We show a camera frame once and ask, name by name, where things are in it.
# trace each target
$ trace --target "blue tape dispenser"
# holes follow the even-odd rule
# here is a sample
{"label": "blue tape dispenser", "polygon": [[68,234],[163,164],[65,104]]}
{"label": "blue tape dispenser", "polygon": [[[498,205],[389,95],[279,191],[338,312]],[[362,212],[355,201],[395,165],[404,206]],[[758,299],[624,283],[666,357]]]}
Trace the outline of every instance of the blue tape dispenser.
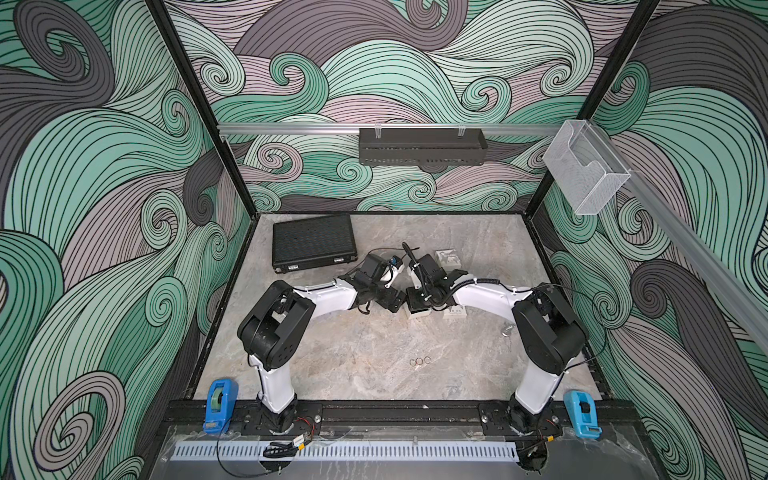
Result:
{"label": "blue tape dispenser", "polygon": [[227,429],[237,401],[237,382],[218,379],[210,384],[208,403],[205,407],[203,432],[221,433]]}
{"label": "blue tape dispenser", "polygon": [[592,396],[580,390],[569,390],[563,395],[565,409],[580,439],[599,439],[603,429],[598,427],[598,413]]}

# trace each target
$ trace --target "perforated metal strip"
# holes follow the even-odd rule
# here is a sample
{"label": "perforated metal strip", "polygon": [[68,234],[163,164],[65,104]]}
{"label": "perforated metal strip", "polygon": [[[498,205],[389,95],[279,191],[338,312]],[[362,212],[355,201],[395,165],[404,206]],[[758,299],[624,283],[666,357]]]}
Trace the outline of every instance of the perforated metal strip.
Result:
{"label": "perforated metal strip", "polygon": [[[268,441],[220,442],[219,457],[229,461],[269,460],[261,455],[268,445]],[[172,461],[216,461],[216,441],[178,442],[170,459]],[[315,441],[299,452],[295,458],[282,458],[282,460],[516,462],[518,454],[514,442],[428,441],[415,444],[391,440],[336,440]]]}

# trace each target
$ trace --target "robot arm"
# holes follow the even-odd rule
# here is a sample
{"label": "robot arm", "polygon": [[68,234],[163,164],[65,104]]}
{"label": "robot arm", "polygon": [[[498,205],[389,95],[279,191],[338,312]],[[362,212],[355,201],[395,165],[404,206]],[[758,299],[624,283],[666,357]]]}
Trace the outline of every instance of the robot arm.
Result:
{"label": "robot arm", "polygon": [[551,400],[564,371],[584,347],[587,329],[567,300],[554,287],[542,284],[518,290],[498,280],[477,278],[463,270],[446,273],[431,256],[412,258],[414,287],[399,292],[392,282],[403,270],[398,257],[384,260],[369,254],[352,273],[315,287],[292,287],[278,280],[259,299],[240,324],[237,336],[257,369],[262,403],[273,413],[275,430],[293,421],[296,394],[288,361],[296,352],[312,318],[336,310],[350,310],[370,301],[397,312],[407,301],[413,311],[437,306],[473,306],[515,322],[528,354],[523,380],[510,398],[512,425],[530,432],[536,415]]}
{"label": "robot arm", "polygon": [[384,260],[369,254],[352,272],[319,286],[294,287],[277,280],[259,298],[237,329],[261,382],[261,401],[273,413],[276,431],[293,421],[289,408],[296,398],[289,360],[310,320],[337,310],[350,310],[371,301],[397,312],[406,299],[391,288],[403,270],[399,257]]}

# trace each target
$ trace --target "black cable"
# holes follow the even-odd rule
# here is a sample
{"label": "black cable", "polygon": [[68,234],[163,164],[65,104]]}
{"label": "black cable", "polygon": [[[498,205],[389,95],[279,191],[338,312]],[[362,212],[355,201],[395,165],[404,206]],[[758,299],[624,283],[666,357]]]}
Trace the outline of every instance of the black cable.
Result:
{"label": "black cable", "polygon": [[521,453],[523,453],[523,452],[527,452],[528,450],[532,450],[532,449],[535,449],[536,447],[540,447],[540,446],[542,446],[543,444],[545,444],[546,442],[547,442],[546,440],[539,440],[538,442],[536,442],[536,443],[535,443],[535,444],[533,444],[533,445],[529,445],[529,446],[525,447],[524,449],[519,449],[519,450],[518,450],[518,456],[519,456]]}
{"label": "black cable", "polygon": [[[603,317],[603,320],[608,320],[607,318],[605,318],[605,315],[603,315],[603,313],[600,311],[600,309],[598,308],[598,305],[594,302],[594,297],[589,296],[589,294],[587,294],[587,293],[580,292],[580,291],[576,290],[575,288],[570,288],[569,286],[561,285],[560,283],[545,283],[544,285],[535,286],[531,290],[542,290],[546,286],[559,286],[560,288],[565,288],[566,290],[570,290],[573,293],[578,293],[579,295],[582,295],[582,296],[588,298],[590,300],[590,302],[592,303],[592,308],[595,309],[600,314],[601,317]],[[574,363],[573,365],[570,365],[570,366],[566,367],[565,370],[563,370],[563,373],[566,373],[568,370],[574,368],[575,366],[584,365],[585,363],[589,363],[592,360],[596,359],[601,353],[603,353],[605,351],[605,347],[607,345],[608,345],[608,333],[607,333],[606,329],[603,328],[603,346],[600,348],[600,351],[595,353],[593,356],[591,356],[590,358],[588,358],[588,359],[586,359],[586,360],[584,360],[582,362]]]}
{"label": "black cable", "polygon": [[[404,250],[404,249],[402,249],[402,248],[394,248],[394,247],[379,247],[379,248],[372,248],[371,250],[368,250],[368,253],[366,253],[366,257],[368,256],[368,254],[369,254],[369,253],[378,252],[379,250],[398,250],[398,251],[401,251],[401,252],[404,252],[404,251],[405,251],[405,250]],[[360,263],[358,263],[357,265],[353,266],[353,267],[352,267],[352,269],[351,269],[349,272],[347,272],[347,273],[344,273],[344,275],[349,275],[349,274],[351,274],[352,272],[354,272],[355,270],[357,270],[357,267],[359,267],[360,265],[362,265],[362,262],[366,261],[366,257],[363,257],[363,258],[362,258],[362,260],[360,261]]]}
{"label": "black cable", "polygon": [[240,474],[237,474],[237,473],[232,473],[229,470],[227,470],[227,468],[224,467],[224,464],[221,463],[221,457],[219,457],[219,441],[221,440],[222,434],[223,434],[223,430],[222,430],[221,433],[219,433],[219,438],[216,439],[216,460],[219,462],[219,466],[221,467],[221,469],[224,470],[227,474],[229,474],[230,476],[235,477],[235,478],[259,478],[259,477],[263,477],[263,476],[275,473],[275,472],[265,471],[265,472],[261,472],[261,473],[255,473],[255,474],[252,474],[252,475],[240,475]]}
{"label": "black cable", "polygon": [[[299,420],[303,420],[304,422],[306,422],[307,426],[310,428],[310,438],[309,438],[309,441],[304,444],[304,445],[307,445],[307,444],[309,444],[312,441],[312,439],[314,437],[315,427],[314,427],[314,425],[310,425],[310,422],[307,419],[304,419],[304,418],[301,418],[301,417],[297,417],[297,418]],[[227,425],[229,425],[229,422],[230,422],[231,419],[232,419],[232,417],[230,417],[230,419],[227,420]],[[224,467],[224,464],[221,463],[221,457],[219,456],[219,442],[221,441],[222,434],[223,434],[223,430],[221,431],[221,433],[219,433],[219,436],[216,439],[216,460],[219,462],[219,466],[221,467],[221,469],[224,470],[227,474],[229,474],[230,476],[233,476],[235,478],[258,478],[258,477],[263,477],[263,476],[275,473],[275,472],[261,472],[261,473],[256,473],[256,474],[252,474],[252,475],[240,475],[240,474],[237,474],[237,473],[232,473],[229,470],[227,470],[227,468]],[[270,443],[270,447],[267,447],[264,450],[264,452],[262,453],[264,458],[293,457],[293,456],[296,456],[296,454],[299,452],[299,447],[294,446],[292,442],[284,442],[284,443],[283,442],[271,442]]]}

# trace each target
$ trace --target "aluminum rail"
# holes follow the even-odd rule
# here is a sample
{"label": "aluminum rail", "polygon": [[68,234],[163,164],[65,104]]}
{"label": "aluminum rail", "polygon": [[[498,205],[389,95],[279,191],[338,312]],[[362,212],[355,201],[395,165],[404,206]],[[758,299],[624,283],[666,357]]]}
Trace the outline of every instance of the aluminum rail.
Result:
{"label": "aluminum rail", "polygon": [[316,124],[291,122],[222,123],[222,135],[357,135],[361,128],[480,128],[485,135],[554,136],[560,124]]}
{"label": "aluminum rail", "polygon": [[[609,166],[626,164],[613,142],[604,141],[595,147]],[[654,222],[694,266],[725,310],[738,319],[764,352],[768,352],[768,312],[760,301],[728,270],[694,229],[672,210],[656,188],[645,180],[644,173],[629,167],[631,176],[624,186],[632,191]]]}

